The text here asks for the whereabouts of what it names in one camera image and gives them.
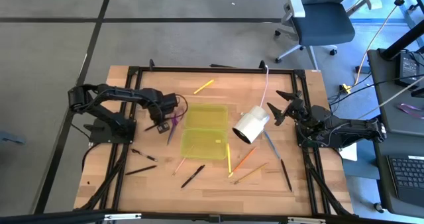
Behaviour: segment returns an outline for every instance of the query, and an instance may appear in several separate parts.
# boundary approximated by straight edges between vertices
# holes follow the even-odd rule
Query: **keyboard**
[[[424,207],[424,157],[390,155],[387,159],[397,197]]]

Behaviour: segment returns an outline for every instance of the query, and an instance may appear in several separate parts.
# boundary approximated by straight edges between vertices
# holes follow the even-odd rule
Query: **black office chair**
[[[337,53],[334,44],[350,42],[355,36],[355,30],[349,16],[361,6],[368,5],[369,9],[379,9],[382,7],[380,0],[362,0],[357,5],[345,11],[341,2],[343,0],[289,0],[284,5],[286,14],[282,18],[282,24],[293,27],[295,34],[277,28],[275,35],[282,32],[290,37],[299,40],[299,44],[290,48],[278,56],[275,61],[279,63],[284,56],[300,48],[306,48],[308,55],[316,70],[318,70],[317,60],[312,46],[324,46],[330,48],[330,55]]]

